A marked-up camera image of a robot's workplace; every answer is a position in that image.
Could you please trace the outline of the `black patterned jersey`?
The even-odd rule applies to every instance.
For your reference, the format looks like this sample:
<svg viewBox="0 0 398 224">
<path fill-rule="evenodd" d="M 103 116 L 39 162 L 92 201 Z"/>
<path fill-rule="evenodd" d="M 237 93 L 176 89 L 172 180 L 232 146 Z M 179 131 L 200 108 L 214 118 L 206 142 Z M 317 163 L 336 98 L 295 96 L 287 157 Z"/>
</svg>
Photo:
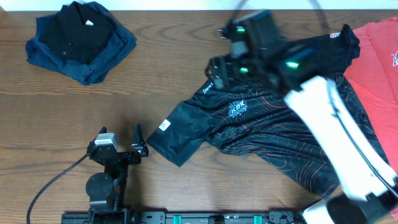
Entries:
<svg viewBox="0 0 398 224">
<path fill-rule="evenodd" d="M 231 80 L 228 88 L 218 89 L 207 81 L 147 142 L 176 166 L 186 163 L 204 142 L 223 154 L 256 154 L 323 198 L 340 183 L 303 121 L 260 83 Z"/>
</svg>

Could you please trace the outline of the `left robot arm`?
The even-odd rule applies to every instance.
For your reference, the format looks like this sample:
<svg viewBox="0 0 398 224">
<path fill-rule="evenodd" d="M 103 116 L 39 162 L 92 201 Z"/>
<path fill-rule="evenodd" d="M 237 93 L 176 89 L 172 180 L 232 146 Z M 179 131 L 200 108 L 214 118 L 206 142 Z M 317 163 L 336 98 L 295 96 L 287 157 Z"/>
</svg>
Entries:
<svg viewBox="0 0 398 224">
<path fill-rule="evenodd" d="M 102 127 L 87 147 L 87 155 L 104 167 L 103 172 L 92 175 L 86 183 L 90 198 L 89 223 L 140 223 L 140 215 L 124 204 L 128 168 L 141 163 L 149 150 L 142 136 L 140 124 L 136 124 L 132 150 L 119 152 L 119 141 L 114 133 Z"/>
</svg>

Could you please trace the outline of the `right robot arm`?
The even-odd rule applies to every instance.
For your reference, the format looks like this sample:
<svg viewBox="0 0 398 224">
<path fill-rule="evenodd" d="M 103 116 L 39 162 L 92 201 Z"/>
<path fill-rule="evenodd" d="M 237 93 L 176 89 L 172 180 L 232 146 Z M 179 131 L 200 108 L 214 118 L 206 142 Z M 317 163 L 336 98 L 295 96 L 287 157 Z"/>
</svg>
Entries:
<svg viewBox="0 0 398 224">
<path fill-rule="evenodd" d="M 220 31 L 228 55 L 212 58 L 206 76 L 217 88 L 231 80 L 259 82 L 277 92 L 306 124 L 331 162 L 343 189 L 301 213 L 304 223 L 376 223 L 397 206 L 397 174 L 364 136 L 335 82 L 326 77 L 320 49 L 281 36 L 271 12 L 240 17 Z"/>
</svg>

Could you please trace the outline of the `folded dark blue garment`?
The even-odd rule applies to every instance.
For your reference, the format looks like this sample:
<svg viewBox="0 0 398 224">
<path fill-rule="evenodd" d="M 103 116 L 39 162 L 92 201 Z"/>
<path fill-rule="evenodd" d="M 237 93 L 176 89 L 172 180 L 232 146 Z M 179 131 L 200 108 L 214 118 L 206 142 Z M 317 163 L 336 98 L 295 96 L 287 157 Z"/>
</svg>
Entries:
<svg viewBox="0 0 398 224">
<path fill-rule="evenodd" d="M 57 13 L 36 19 L 36 34 L 27 41 L 25 51 L 27 61 L 66 75 L 82 85 L 97 84 L 104 81 L 108 72 L 126 58 L 136 46 L 135 35 L 125 28 L 104 6 L 97 2 L 84 3 L 107 18 L 113 25 L 106 47 L 90 63 L 80 63 L 59 57 L 47 45 L 39 41 L 48 21 Z"/>
</svg>

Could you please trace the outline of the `folded black shirt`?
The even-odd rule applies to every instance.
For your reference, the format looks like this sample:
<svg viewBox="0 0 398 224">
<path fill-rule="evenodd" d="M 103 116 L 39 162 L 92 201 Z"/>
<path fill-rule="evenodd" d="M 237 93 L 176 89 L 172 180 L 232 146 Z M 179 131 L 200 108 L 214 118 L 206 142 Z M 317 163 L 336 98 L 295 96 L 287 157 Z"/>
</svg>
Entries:
<svg viewBox="0 0 398 224">
<path fill-rule="evenodd" d="M 103 15 L 74 1 L 48 21 L 39 41 L 61 58 L 90 63 L 106 47 L 113 29 Z"/>
</svg>

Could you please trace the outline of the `red t-shirt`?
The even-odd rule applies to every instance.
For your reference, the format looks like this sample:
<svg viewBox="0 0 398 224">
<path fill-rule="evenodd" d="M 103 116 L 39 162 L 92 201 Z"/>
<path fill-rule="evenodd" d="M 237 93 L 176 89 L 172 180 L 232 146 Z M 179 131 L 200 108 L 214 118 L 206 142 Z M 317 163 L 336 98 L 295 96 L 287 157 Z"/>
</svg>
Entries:
<svg viewBox="0 0 398 224">
<path fill-rule="evenodd" d="M 397 18 L 354 30 L 359 58 L 345 71 L 367 112 L 390 166 L 397 171 Z"/>
</svg>

